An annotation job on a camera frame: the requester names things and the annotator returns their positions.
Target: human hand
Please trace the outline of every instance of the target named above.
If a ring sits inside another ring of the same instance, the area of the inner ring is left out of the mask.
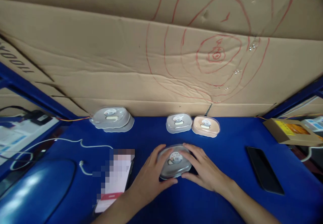
[[[194,166],[198,175],[183,173],[182,178],[188,179],[205,189],[223,195],[228,188],[228,185],[234,181],[221,172],[205,154],[203,149],[187,143],[183,143],[183,146],[190,150],[195,155],[196,159],[187,152],[179,151],[179,153]]]
[[[165,144],[161,144],[154,149],[139,171],[139,174],[135,178],[133,184],[127,190],[133,201],[138,204],[140,208],[143,208],[152,202],[157,195],[159,195],[165,189],[171,187],[173,184],[178,183],[178,180],[175,178],[159,182],[159,175],[162,171],[163,165],[173,151],[173,149],[170,148],[164,152],[159,161],[157,161],[158,153],[165,146]]]

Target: cardboard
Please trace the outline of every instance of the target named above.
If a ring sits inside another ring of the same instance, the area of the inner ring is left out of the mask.
[[[19,1],[0,0],[0,34],[90,114],[255,116],[323,72],[322,0]]]
[[[271,118],[263,124],[280,144],[316,146],[322,143],[314,132],[297,120]]]
[[[73,112],[78,116],[89,116],[83,108],[81,108],[74,100],[66,96],[63,92],[59,89],[44,83],[33,83],[38,89],[43,91],[45,94],[50,96],[53,100],[57,101],[69,111]]]
[[[322,0],[15,1],[249,36],[323,39]]]
[[[7,106],[22,106],[27,110],[42,110],[37,105],[31,103],[30,101],[26,100],[25,98],[21,97],[20,95],[15,94],[14,92],[10,91],[9,89],[2,88],[0,89],[0,108],[7,107]],[[19,109],[8,108],[0,112],[0,116],[15,116],[21,113],[25,113]]]
[[[16,48],[1,38],[0,62],[31,82],[34,80],[52,82],[52,79],[50,79],[36,65],[32,64],[25,56],[21,55]]]

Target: clear plastic container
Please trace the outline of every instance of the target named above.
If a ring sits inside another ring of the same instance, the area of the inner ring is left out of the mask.
[[[195,134],[214,138],[220,132],[220,124],[214,118],[197,116],[194,118],[192,130]]]
[[[135,119],[130,116],[128,123],[120,128],[106,128],[103,129],[105,132],[127,132],[129,131],[135,123]]]
[[[173,152],[167,158],[160,173],[160,178],[163,180],[177,178],[181,176],[182,173],[188,172],[192,167],[192,164],[178,152],[185,151],[190,154],[189,150],[182,144],[172,145],[164,148],[161,152],[159,152],[157,159],[159,160],[162,154],[170,148],[173,148]]]
[[[124,107],[106,107],[98,110],[90,122],[98,129],[120,128],[130,119],[130,113]]]
[[[180,133],[192,128],[192,117],[186,113],[172,114],[167,117],[166,128],[169,133]]]

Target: forearm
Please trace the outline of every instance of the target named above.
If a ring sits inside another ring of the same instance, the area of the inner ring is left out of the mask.
[[[92,224],[126,224],[142,207],[136,196],[126,191]]]
[[[232,204],[248,224],[279,223],[271,213],[248,196],[234,181],[228,185],[226,191],[220,194]]]

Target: charging cable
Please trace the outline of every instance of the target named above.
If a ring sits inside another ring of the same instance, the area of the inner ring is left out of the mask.
[[[80,166],[80,168],[81,168],[81,170],[82,170],[83,174],[85,174],[85,175],[92,175],[92,174],[90,174],[90,173],[85,172],[85,170],[83,169],[83,164],[84,164],[83,160],[81,160],[81,161],[80,161],[80,163],[78,164],[78,165]]]
[[[30,154],[30,159],[29,161],[31,161],[33,159],[33,153],[30,153],[30,152],[17,152],[17,151],[0,151],[0,152],[14,152],[14,153],[21,153],[22,154]],[[4,159],[7,159],[7,160],[11,160],[12,158],[8,158],[8,157],[5,157],[5,156],[2,156],[0,155],[0,158],[4,158]]]
[[[21,169],[21,168],[25,167],[27,164],[29,164],[29,163],[30,163],[30,161],[31,161],[31,160],[32,160],[32,158],[33,158],[33,154],[32,154],[32,153],[30,153],[30,152],[27,152],[27,151],[28,151],[28,150],[30,150],[30,149],[32,149],[33,147],[35,147],[35,146],[37,146],[37,145],[41,144],[41,143],[44,143],[44,142],[47,142],[47,141],[50,141],[50,140],[65,140],[65,141],[68,141],[68,142],[80,142],[80,145],[81,145],[81,147],[83,147],[83,148],[109,147],[109,148],[113,149],[113,147],[111,147],[111,146],[109,146],[109,145],[85,146],[85,145],[83,145],[83,139],[80,139],[80,140],[77,140],[77,141],[73,141],[73,140],[69,140],[69,139],[65,139],[65,138],[51,138],[51,139],[47,139],[47,140],[41,141],[41,142],[39,142],[39,143],[36,143],[35,145],[33,145],[33,146],[31,146],[30,148],[26,149],[26,152],[17,152],[17,153],[20,153],[20,154],[16,157],[16,159],[15,159],[15,160],[13,161],[13,163],[11,164],[11,166],[10,166],[10,170],[12,170],[12,171],[13,171],[13,170],[18,170],[18,169]],[[19,162],[19,158],[20,158],[23,154],[25,154],[25,153],[29,153],[29,154],[31,155],[31,156],[30,156],[30,160],[29,160],[26,164],[24,164],[23,166],[18,167],[18,168],[14,168],[14,165],[16,164],[16,162]],[[83,172],[85,175],[92,175],[92,174],[89,174],[89,173],[85,172],[85,170],[83,169],[83,164],[84,164],[84,162],[83,162],[83,161],[80,161],[79,166],[80,166],[80,168],[81,168],[82,172]]]
[[[302,159],[301,162],[305,162],[305,161],[307,161],[307,160],[309,160],[311,158],[311,156],[312,156],[312,148],[323,148],[323,146],[321,146],[321,147],[309,147],[309,154],[307,155],[306,158]]]

